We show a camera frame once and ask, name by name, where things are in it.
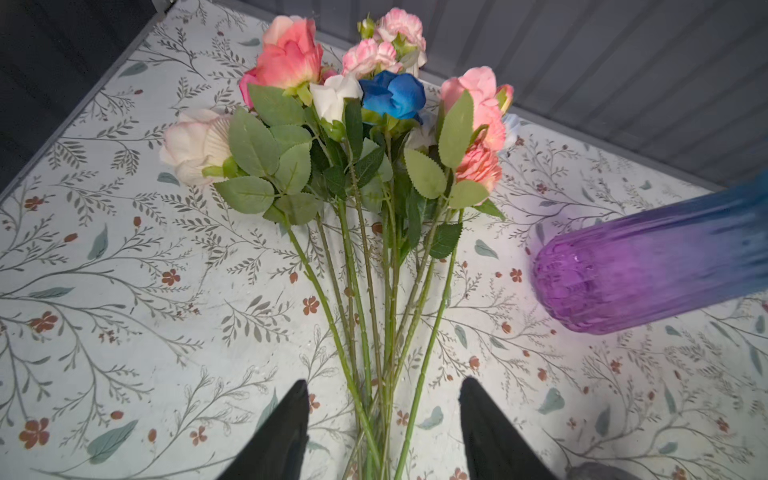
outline floral tablecloth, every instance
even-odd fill
[[[287,238],[157,159],[180,112],[241,102],[265,28],[182,1],[2,201],[3,478],[215,478],[299,378],[312,404],[302,479],[340,477],[353,408]],[[502,163],[507,220],[467,223],[417,418],[438,295],[400,383],[395,444],[418,426],[407,478],[467,478],[465,376],[560,476],[597,461],[639,478],[765,478],[768,296],[597,337],[550,319],[529,283],[555,234],[706,192],[528,122]],[[303,242],[322,266],[315,232]]]

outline serrated leaf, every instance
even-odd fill
[[[445,174],[435,161],[421,152],[406,148],[406,170],[422,197],[437,198],[445,191]]]
[[[237,165],[254,177],[271,175],[279,165],[280,149],[270,129],[242,108],[230,121],[230,150]]]
[[[594,422],[594,430],[601,436],[605,437],[608,434],[608,429],[611,427],[611,406],[606,407],[605,410],[600,412],[598,419]]]
[[[238,177],[214,184],[230,207],[243,214],[260,214],[272,205],[275,190],[263,178]]]
[[[497,217],[502,220],[506,220],[506,217],[502,213],[501,210],[496,207],[496,205],[491,202],[491,199],[488,198],[486,201],[484,201],[482,204],[479,205],[472,205],[472,208],[477,210],[478,212],[486,215],[490,215],[491,217]]]
[[[446,258],[453,253],[458,245],[458,239],[462,235],[462,223],[443,223],[438,225],[435,232],[435,239],[432,242],[432,249],[429,256],[436,259]]]
[[[483,257],[493,257],[495,259],[498,259],[498,255],[496,254],[495,250],[493,250],[491,247],[489,247],[482,240],[476,240],[475,241],[475,252],[478,255],[482,255]]]
[[[312,161],[309,142],[294,145],[280,156],[275,172],[277,187],[289,195],[298,194],[310,180]]]
[[[481,204],[488,198],[488,191],[481,184],[472,180],[463,180],[451,188],[448,205],[458,210]]]
[[[299,125],[276,125],[270,128],[270,132],[277,142],[280,155],[286,153],[294,145],[312,141],[312,134]]]
[[[286,214],[291,225],[309,223],[317,215],[321,206],[322,204],[312,194],[306,193],[285,195],[275,200],[275,207]]]
[[[472,96],[469,91],[464,91],[442,122],[438,150],[440,161],[446,167],[456,168],[464,159],[469,140],[472,138],[474,109]]]
[[[94,238],[94,242],[91,245],[91,251],[88,253],[88,259],[96,260],[101,258],[101,256],[104,255],[104,252],[107,251],[107,247],[109,247],[109,237],[107,235],[107,226],[104,225],[104,229],[101,233]]]
[[[301,104],[293,97],[283,95],[282,88],[249,84],[248,95],[261,120],[269,126],[304,123]]]
[[[96,437],[85,449],[91,456],[88,461],[93,465],[106,462],[120,448],[120,445],[123,445],[134,431],[137,423],[138,420],[134,420],[127,425],[109,430]]]
[[[453,331],[456,332],[458,341],[462,344],[462,346],[467,348],[467,332],[464,331],[464,328],[461,325],[456,325],[453,327]]]
[[[261,415],[259,415],[259,421],[256,422],[256,430],[259,429],[262,425],[264,425],[264,422],[272,415],[272,412],[275,411],[277,408],[277,390],[272,390],[272,399],[269,403],[266,404],[266,407],[264,407],[264,410],[262,410]]]

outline light pink rose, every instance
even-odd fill
[[[359,80],[377,69],[397,73],[402,65],[397,62],[396,57],[397,51],[391,43],[377,43],[373,38],[368,38],[344,54],[342,75],[352,75]]]
[[[253,107],[248,84],[291,88],[320,80],[323,47],[315,43],[315,21],[300,17],[275,17],[264,32],[264,50],[256,67],[240,80],[240,92]]]
[[[420,51],[427,49],[427,41],[423,36],[424,27],[422,21],[416,15],[410,15],[402,8],[393,8],[381,20],[376,29],[374,38],[383,41],[395,41],[398,33],[408,40],[408,43],[416,46]]]
[[[464,155],[462,163],[456,168],[456,183],[472,180],[481,184],[490,194],[499,180],[502,168],[498,164],[496,152],[477,142]]]

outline artificial flower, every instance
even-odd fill
[[[345,98],[362,98],[360,83],[352,75],[334,75],[325,84],[311,84],[310,91],[317,114],[331,124],[342,120]]]
[[[396,56],[395,47],[388,41],[377,43],[373,38],[363,40],[344,54],[342,75],[360,79],[374,71],[397,73],[402,65],[397,62]]]
[[[427,102],[424,85],[411,74],[383,71],[373,80],[361,80],[362,107],[398,119],[417,118]]]
[[[248,84],[293,88],[320,80],[323,47],[315,43],[314,20],[278,15],[262,39],[264,50],[256,67],[240,80],[240,92],[249,107],[253,102]]]
[[[502,168],[498,164],[496,152],[488,149],[482,142],[472,145],[456,168],[456,183],[473,180],[485,187],[489,194],[501,179]]]
[[[206,177],[206,167],[221,167],[232,156],[229,145],[230,116],[211,110],[185,111],[179,123],[165,131],[160,159],[174,167],[176,177],[187,185],[222,181]]]

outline flower stem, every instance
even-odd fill
[[[461,222],[464,217],[464,210],[458,212],[458,221]],[[408,449],[411,446],[411,437],[413,436],[413,427],[416,424],[416,415],[419,413],[419,401],[422,398],[422,390],[424,389],[424,381],[426,380],[427,367],[429,367],[429,357],[432,356],[432,349],[435,347],[435,341],[437,340],[437,334],[440,330],[440,320],[442,314],[445,312],[445,306],[451,300],[451,280],[453,278],[453,267],[456,265],[456,247],[453,247],[453,253],[451,254],[451,263],[448,266],[448,275],[445,277],[445,287],[442,289],[442,299],[440,300],[440,307],[435,317],[435,325],[432,326],[432,335],[429,337],[429,344],[427,345],[427,351],[424,355],[424,362],[422,363],[422,371],[419,374],[419,382],[416,384],[416,393],[413,396],[413,404],[411,405],[411,421],[408,423],[406,429],[406,438],[402,443],[402,450],[400,451],[400,460],[397,463],[397,471],[395,472],[395,480],[400,480],[402,477],[402,471],[406,467],[406,456]]]
[[[293,248],[296,249],[296,253],[299,255],[301,263],[303,263],[304,268],[306,269],[306,276],[315,286],[317,296],[320,299],[320,303],[323,305],[323,310],[325,311],[326,318],[328,319],[328,327],[330,328],[331,334],[333,335],[333,342],[336,344],[336,351],[339,353],[341,368],[344,372],[344,376],[346,377],[347,389],[352,395],[352,400],[355,403],[355,410],[357,411],[357,417],[360,419],[360,423],[362,423],[362,430],[366,433],[366,438],[368,439],[368,450],[370,453],[369,457],[372,459],[373,463],[376,464],[376,467],[380,468],[381,455],[379,454],[379,450],[376,448],[376,438],[373,435],[373,429],[371,428],[370,421],[366,415],[365,407],[360,400],[360,394],[357,391],[355,379],[352,377],[352,373],[349,371],[349,364],[347,363],[347,358],[346,354],[344,353],[344,347],[341,343],[341,338],[339,338],[339,330],[336,328],[336,323],[333,319],[333,313],[331,312],[331,308],[328,305],[328,299],[326,298],[326,294],[323,292],[323,288],[320,286],[320,282],[318,281],[317,276],[315,275],[315,272],[310,265],[310,262],[304,254],[304,250],[301,248],[298,239],[296,239],[296,235],[293,233],[293,229],[287,221],[284,223],[286,230],[288,230],[288,237],[293,244]]]

